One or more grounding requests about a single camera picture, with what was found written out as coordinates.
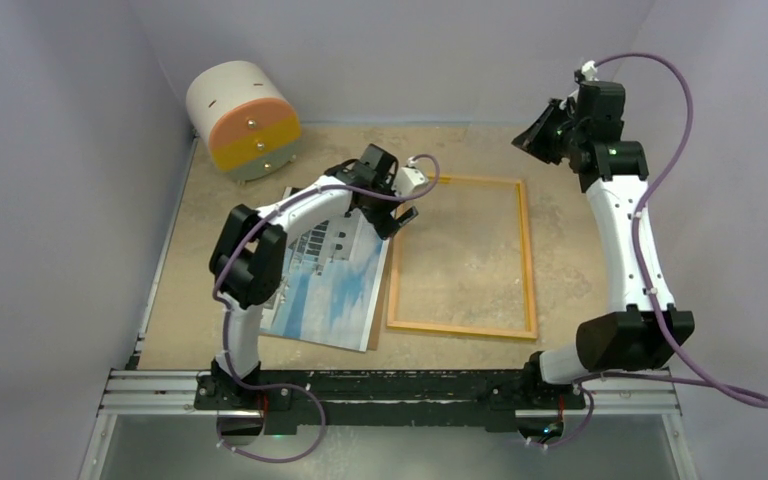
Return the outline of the building and sky photo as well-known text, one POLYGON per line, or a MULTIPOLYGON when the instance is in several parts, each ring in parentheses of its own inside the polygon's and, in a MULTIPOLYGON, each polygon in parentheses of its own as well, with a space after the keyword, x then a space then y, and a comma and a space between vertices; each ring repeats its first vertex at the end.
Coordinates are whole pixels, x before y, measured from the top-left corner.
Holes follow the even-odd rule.
POLYGON ((301 234, 287 246, 261 332, 366 351, 388 246, 357 209, 301 234))

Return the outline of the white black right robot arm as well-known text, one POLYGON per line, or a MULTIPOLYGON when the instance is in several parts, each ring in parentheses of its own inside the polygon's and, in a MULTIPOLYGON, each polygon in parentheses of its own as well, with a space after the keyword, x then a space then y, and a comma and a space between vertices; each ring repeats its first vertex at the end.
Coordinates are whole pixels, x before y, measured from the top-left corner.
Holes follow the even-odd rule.
POLYGON ((532 358, 538 370, 524 376, 521 392, 536 407, 588 374, 659 369, 695 329, 660 269, 644 199, 644 149, 622 137, 625 100, 619 83, 581 80, 512 142, 544 163, 568 161, 593 211, 609 283, 607 313, 580 324, 571 344, 532 358))

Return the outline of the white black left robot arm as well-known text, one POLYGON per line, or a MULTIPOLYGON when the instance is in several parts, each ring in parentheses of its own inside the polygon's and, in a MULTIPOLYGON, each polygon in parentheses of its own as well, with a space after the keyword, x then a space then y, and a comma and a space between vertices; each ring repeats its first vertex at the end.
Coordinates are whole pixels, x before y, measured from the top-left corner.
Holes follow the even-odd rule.
POLYGON ((428 193, 437 175, 422 172, 413 156, 406 163, 370 144, 363 153, 324 171, 311 185, 275 203, 244 204, 229 213, 209 260, 212 297, 223 307, 216 368, 226 376, 219 395, 232 408, 257 399, 252 373, 259 365, 258 340, 264 304, 278 291, 286 248, 316 225, 360 212, 379 238, 392 238, 413 220, 415 207, 395 211, 428 193))

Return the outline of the brown frame backing board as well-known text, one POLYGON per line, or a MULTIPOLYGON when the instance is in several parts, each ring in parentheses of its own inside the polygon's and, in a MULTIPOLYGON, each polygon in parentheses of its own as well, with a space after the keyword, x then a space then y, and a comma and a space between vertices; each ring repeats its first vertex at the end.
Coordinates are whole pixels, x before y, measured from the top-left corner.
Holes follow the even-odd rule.
POLYGON ((367 342, 368 352, 376 351, 378 349, 381 332, 382 332, 382 329, 384 328, 384 323, 386 322, 391 270, 392 270, 392 267, 390 265, 390 262, 388 262, 385 265, 384 270, 382 272, 380 288, 379 288, 378 297, 376 301, 375 311, 373 314, 373 321, 371 324, 369 338, 367 342))

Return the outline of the yellow wooden picture frame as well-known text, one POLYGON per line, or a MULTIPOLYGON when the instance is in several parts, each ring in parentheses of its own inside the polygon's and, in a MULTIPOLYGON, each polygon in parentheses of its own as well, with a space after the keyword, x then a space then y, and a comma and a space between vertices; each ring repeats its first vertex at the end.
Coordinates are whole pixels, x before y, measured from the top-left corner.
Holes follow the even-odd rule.
POLYGON ((387 327, 537 340, 525 182, 443 175, 422 204, 392 241, 387 327))

